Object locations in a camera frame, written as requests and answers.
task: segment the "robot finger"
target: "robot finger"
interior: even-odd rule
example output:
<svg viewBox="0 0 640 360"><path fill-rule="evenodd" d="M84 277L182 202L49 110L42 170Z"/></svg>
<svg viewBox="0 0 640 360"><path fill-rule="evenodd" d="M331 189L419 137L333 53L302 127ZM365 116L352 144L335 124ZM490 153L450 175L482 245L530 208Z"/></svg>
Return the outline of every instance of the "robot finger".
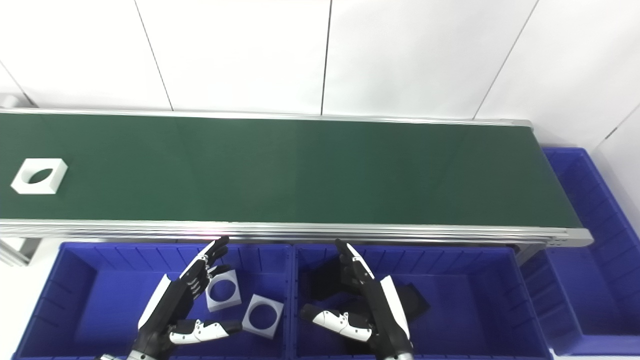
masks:
<svg viewBox="0 0 640 360"><path fill-rule="evenodd" d="M169 340L176 345L195 344L226 338L241 330L242 323L237 320L226 322L181 320L169 333Z"/></svg>
<svg viewBox="0 0 640 360"><path fill-rule="evenodd" d="M371 325L360 315L340 314L337 310L326 310L312 304L306 304L302 307L300 317L358 341L368 341L373 333Z"/></svg>

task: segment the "oval hole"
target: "oval hole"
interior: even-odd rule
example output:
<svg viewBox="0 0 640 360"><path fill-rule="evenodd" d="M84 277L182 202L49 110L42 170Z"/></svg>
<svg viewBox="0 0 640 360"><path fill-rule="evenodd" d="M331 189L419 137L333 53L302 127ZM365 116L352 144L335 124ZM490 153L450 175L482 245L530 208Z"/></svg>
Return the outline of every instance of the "oval hole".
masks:
<svg viewBox="0 0 640 360"><path fill-rule="evenodd" d="M213 284L209 296L215 301L228 300L236 292L236 284L231 280L220 280Z"/></svg>
<svg viewBox="0 0 640 360"><path fill-rule="evenodd" d="M258 305L249 314L249 321L256 329L267 329L276 322L276 311L269 305Z"/></svg>
<svg viewBox="0 0 640 360"><path fill-rule="evenodd" d="M39 183L40 181L43 181L44 179L48 178L52 172L53 172L52 168L45 168L38 171L37 173L33 174L29 178L29 184L35 184L35 183Z"/></svg>

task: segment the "blue plastic bin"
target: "blue plastic bin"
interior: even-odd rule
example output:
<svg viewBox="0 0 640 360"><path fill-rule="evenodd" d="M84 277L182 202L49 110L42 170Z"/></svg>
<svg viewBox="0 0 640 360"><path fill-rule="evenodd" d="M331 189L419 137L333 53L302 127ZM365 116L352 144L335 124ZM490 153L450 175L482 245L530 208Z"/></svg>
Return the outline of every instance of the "blue plastic bin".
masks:
<svg viewBox="0 0 640 360"><path fill-rule="evenodd" d="M345 339L299 319L310 302L308 272L337 255L333 245L295 245L291 313L293 359L372 358L349 355ZM548 359L531 300L507 248L356 246L376 277L413 283L431 309L410 324L416 358ZM335 308L351 295L322 302Z"/></svg>
<svg viewBox="0 0 640 360"><path fill-rule="evenodd" d="M201 244L64 243L14 359L93 359L126 356L142 311L163 274L175 279ZM243 303L215 313L199 297L189 318L242 320L254 293L283 302L273 340L249 332L178 348L196 360L283 359L289 338L290 245L230 244L222 258L235 270Z"/></svg>
<svg viewBox="0 0 640 360"><path fill-rule="evenodd" d="M595 239L521 269L547 341L559 355L640 356L640 241L584 149L545 154Z"/></svg>

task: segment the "white wall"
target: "white wall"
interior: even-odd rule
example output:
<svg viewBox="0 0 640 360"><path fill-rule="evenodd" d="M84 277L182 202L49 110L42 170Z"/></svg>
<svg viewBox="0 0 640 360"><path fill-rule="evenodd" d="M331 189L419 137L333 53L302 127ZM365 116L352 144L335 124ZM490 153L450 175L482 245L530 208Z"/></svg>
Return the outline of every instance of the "white wall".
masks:
<svg viewBox="0 0 640 360"><path fill-rule="evenodd" d="M640 233L640 106L591 156L620 207Z"/></svg>
<svg viewBox="0 0 640 360"><path fill-rule="evenodd" d="M329 0L138 0L175 110L320 114Z"/></svg>
<svg viewBox="0 0 640 360"><path fill-rule="evenodd" d="M591 150L640 103L640 1L540 0L478 111Z"/></svg>
<svg viewBox="0 0 640 360"><path fill-rule="evenodd" d="M472 118L534 3L334 0L323 113Z"/></svg>
<svg viewBox="0 0 640 360"><path fill-rule="evenodd" d="M0 61L39 107L170 109L133 1L0 9Z"/></svg>

